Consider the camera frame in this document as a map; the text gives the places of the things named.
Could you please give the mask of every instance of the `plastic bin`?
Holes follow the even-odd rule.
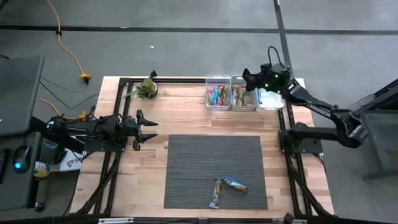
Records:
[[[228,105],[218,106],[209,105],[207,98],[207,90],[213,90],[215,86],[224,85],[226,88],[231,89],[231,79],[229,75],[207,75],[206,76],[206,91],[205,91],[205,103],[207,110],[211,111],[227,111],[231,106],[231,91],[227,91]]]
[[[231,77],[231,87],[232,85],[246,84],[246,81],[242,78],[242,76],[232,76]],[[232,110],[235,112],[250,112],[253,111],[257,106],[257,91],[250,91],[251,101],[253,102],[253,106],[234,106],[231,104]]]
[[[256,89],[258,95],[258,105],[256,111],[260,113],[275,113],[284,107],[282,96],[266,91],[265,89]]]

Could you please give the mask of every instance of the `wooden table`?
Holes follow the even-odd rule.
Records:
[[[119,78],[104,77],[95,112],[97,117],[113,113]],[[139,152],[132,149],[133,139],[129,140],[119,166],[113,217],[282,218],[287,212],[293,213],[285,157],[279,150],[277,140],[277,131],[280,129],[277,113],[207,111],[205,86],[202,83],[161,83],[154,99],[132,99],[129,114],[135,116],[138,109],[144,112],[148,120],[159,124],[143,127],[143,131],[157,133],[158,136],[143,144]],[[296,122],[313,126],[308,109],[293,107],[293,111]],[[164,209],[169,134],[260,136],[269,209]],[[84,160],[71,212],[81,208],[98,186],[103,157],[103,152],[95,152]],[[324,208],[333,213],[321,162],[311,154],[303,154],[302,157],[308,187]],[[106,189],[102,207],[106,205],[107,192]],[[304,211],[300,190],[298,195],[300,208]]]

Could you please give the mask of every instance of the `yellow extension cord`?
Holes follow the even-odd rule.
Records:
[[[57,22],[58,22],[58,32],[57,32],[58,41],[60,42],[61,47],[62,47],[64,50],[66,50],[66,51],[75,59],[77,65],[79,66],[79,69],[80,69],[80,72],[81,72],[79,78],[82,79],[82,80],[84,80],[85,83],[88,84],[88,80],[91,79],[91,75],[89,75],[89,74],[87,74],[87,73],[85,73],[85,72],[83,71],[83,69],[82,69],[82,67],[81,67],[81,65],[80,65],[80,63],[79,63],[79,60],[76,58],[76,56],[73,55],[72,52],[70,52],[70,50],[68,50],[68,49],[62,44],[62,41],[61,41],[61,33],[60,33],[60,32],[61,32],[61,22],[60,22],[60,18],[58,17],[58,14],[57,14],[57,12],[56,12],[54,6],[51,4],[50,0],[47,0],[47,2],[50,4],[50,6],[51,6],[51,8],[52,8],[52,10],[53,10],[53,12],[54,12],[54,14],[55,14],[55,17],[57,18]]]
[[[55,10],[54,6],[51,4],[50,0],[47,0],[47,2],[48,2],[49,5],[51,6],[51,8],[52,8],[52,10],[53,10],[53,12],[54,12],[54,14],[55,14],[55,17],[57,18],[57,23],[58,23],[58,32],[57,32],[58,41],[60,42],[61,47],[62,47],[65,51],[67,51],[67,52],[75,59],[77,65],[79,66],[79,69],[80,69],[80,72],[81,72],[79,78],[82,79],[82,80],[84,80],[85,83],[88,84],[88,80],[91,79],[91,75],[89,75],[89,74],[87,74],[87,73],[85,73],[85,72],[83,71],[83,69],[82,69],[82,67],[81,67],[81,65],[80,65],[80,62],[79,62],[79,60],[76,58],[76,56],[75,56],[72,52],[70,52],[70,50],[68,50],[68,49],[62,44],[62,41],[61,41],[61,22],[60,22],[60,18],[58,17],[57,11]],[[58,109],[57,109],[51,102],[49,102],[48,100],[45,100],[45,99],[36,99],[36,101],[41,101],[41,102],[44,102],[44,103],[50,105],[50,106],[55,110],[55,112],[57,113],[57,115],[58,115],[58,116],[61,116],[61,113],[58,111]],[[63,118],[65,118],[65,119],[70,119],[70,120],[82,120],[82,121],[83,121],[83,120],[86,119],[87,114],[88,114],[87,111],[83,111],[83,112],[81,113],[81,115],[79,115],[79,116],[77,116],[77,117],[74,117],[74,118],[63,117]]]
[[[61,113],[58,111],[58,109],[57,109],[52,103],[50,103],[49,101],[47,101],[47,100],[45,100],[45,99],[36,99],[36,101],[41,101],[41,102],[44,102],[44,103],[50,105],[50,106],[55,110],[55,112],[57,113],[57,115],[58,115],[58,116],[61,116]],[[87,116],[87,115],[88,115],[87,111],[83,111],[83,112],[81,113],[81,115],[79,115],[79,116],[77,116],[77,117],[74,117],[74,118],[63,117],[63,118],[65,118],[65,119],[71,119],[71,120],[82,120],[82,121],[83,121],[83,120],[86,119],[86,116]]]

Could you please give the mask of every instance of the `concrete floor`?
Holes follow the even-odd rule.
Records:
[[[278,28],[272,0],[53,0],[64,26]],[[397,30],[395,0],[280,0],[286,29]],[[0,24],[56,25],[46,1],[10,0]],[[63,42],[92,74],[84,93],[72,94],[48,84],[68,105],[99,92],[105,75],[240,75],[266,62],[266,48],[282,53],[279,34],[187,32],[63,32]],[[340,107],[356,102],[397,78],[397,35],[288,35],[296,77],[317,97]],[[0,30],[0,54],[43,55],[42,76],[71,90],[85,85],[74,60],[58,45],[54,31]],[[96,104],[93,98],[68,110],[40,87],[38,98],[53,102],[67,116]],[[55,113],[45,104],[34,115],[44,121]],[[332,124],[314,115],[316,126]],[[377,171],[376,153],[364,144],[348,149],[323,141],[326,175],[335,213],[341,217],[396,222],[398,179],[363,182]],[[0,220],[57,216],[64,213],[77,173],[56,174],[50,181],[47,209],[0,213]]]

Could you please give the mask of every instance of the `gray mat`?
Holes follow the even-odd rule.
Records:
[[[170,136],[164,208],[209,209],[224,175],[250,190],[223,184],[220,209],[268,209],[259,136]]]

